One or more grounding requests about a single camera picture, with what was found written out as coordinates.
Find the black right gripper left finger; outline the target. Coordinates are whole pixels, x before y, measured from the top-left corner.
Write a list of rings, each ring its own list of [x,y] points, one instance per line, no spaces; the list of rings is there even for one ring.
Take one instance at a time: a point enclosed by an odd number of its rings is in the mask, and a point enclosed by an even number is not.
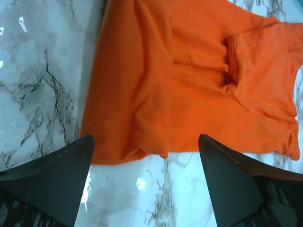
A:
[[[94,151],[92,135],[0,173],[2,227],[72,227]]]

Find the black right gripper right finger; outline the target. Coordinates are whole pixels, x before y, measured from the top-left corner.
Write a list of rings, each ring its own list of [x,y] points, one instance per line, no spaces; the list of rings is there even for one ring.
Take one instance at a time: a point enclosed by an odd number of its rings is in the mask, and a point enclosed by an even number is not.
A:
[[[202,134],[203,170],[219,227],[301,227],[303,175],[273,167]]]

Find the orange t shirt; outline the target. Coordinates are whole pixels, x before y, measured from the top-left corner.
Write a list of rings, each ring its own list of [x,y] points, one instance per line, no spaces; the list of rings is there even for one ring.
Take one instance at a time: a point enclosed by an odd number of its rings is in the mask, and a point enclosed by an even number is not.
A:
[[[94,136],[92,164],[198,151],[201,134],[298,160],[302,63],[302,23],[227,0],[110,0],[80,132]]]

